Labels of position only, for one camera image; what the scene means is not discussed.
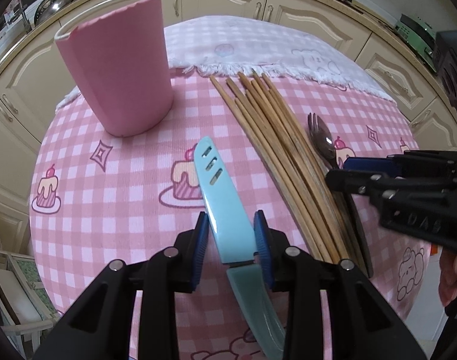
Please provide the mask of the person's right hand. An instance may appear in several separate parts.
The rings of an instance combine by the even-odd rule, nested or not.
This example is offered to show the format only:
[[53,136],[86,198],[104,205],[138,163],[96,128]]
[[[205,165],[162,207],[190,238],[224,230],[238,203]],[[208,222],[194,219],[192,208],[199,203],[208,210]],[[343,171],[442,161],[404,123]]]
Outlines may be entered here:
[[457,254],[443,249],[439,260],[440,282],[438,293],[443,306],[448,306],[457,297]]

